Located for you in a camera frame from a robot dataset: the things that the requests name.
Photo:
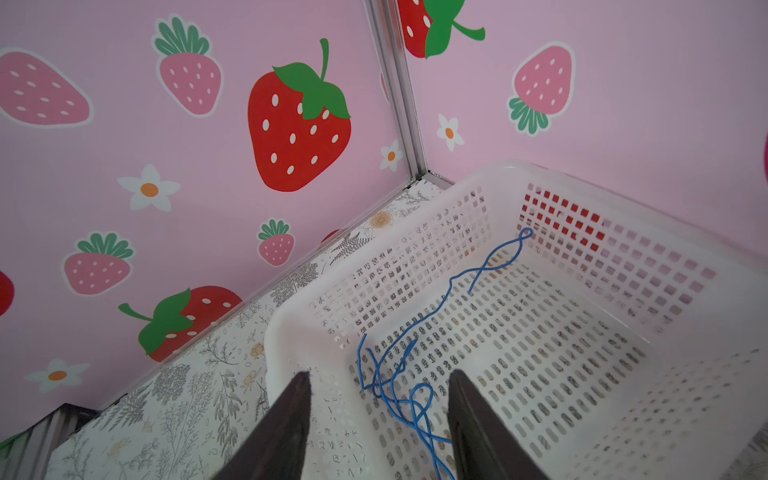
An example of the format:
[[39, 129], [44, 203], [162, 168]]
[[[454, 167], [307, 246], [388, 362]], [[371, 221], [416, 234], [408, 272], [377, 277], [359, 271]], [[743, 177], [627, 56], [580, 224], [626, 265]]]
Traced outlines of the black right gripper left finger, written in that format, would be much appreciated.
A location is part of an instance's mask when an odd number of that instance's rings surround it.
[[300, 479], [311, 424], [311, 379], [297, 373], [215, 479]]

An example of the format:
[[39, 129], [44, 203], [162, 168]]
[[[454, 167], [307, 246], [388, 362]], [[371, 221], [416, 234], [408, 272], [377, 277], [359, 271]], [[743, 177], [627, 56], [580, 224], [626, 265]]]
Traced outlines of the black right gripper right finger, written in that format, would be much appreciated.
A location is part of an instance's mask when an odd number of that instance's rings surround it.
[[469, 377], [449, 377], [448, 422], [458, 479], [544, 479]]

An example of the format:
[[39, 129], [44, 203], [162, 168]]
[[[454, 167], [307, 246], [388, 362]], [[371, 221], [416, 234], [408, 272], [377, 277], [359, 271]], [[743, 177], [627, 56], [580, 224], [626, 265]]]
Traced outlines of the left white plastic basket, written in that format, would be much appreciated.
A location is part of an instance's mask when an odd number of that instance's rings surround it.
[[767, 419], [767, 265], [551, 170], [484, 168], [274, 314], [307, 479], [455, 476], [465, 372], [552, 479], [716, 479]]

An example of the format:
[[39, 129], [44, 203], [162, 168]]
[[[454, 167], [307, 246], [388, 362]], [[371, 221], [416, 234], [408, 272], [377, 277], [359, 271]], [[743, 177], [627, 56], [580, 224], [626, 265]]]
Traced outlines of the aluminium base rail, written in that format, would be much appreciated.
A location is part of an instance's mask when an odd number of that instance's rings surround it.
[[100, 412], [63, 404], [28, 430], [1, 445], [1, 478], [43, 479], [52, 452]]

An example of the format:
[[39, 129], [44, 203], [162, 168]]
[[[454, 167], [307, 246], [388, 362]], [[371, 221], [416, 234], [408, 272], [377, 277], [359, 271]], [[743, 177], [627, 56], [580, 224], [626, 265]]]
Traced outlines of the left aluminium corner post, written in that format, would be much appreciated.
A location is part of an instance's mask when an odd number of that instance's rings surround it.
[[374, 44], [379, 56], [385, 90], [394, 111], [411, 182], [425, 180], [441, 189], [453, 182], [430, 169], [418, 121], [415, 95], [407, 63], [396, 1], [365, 0]]

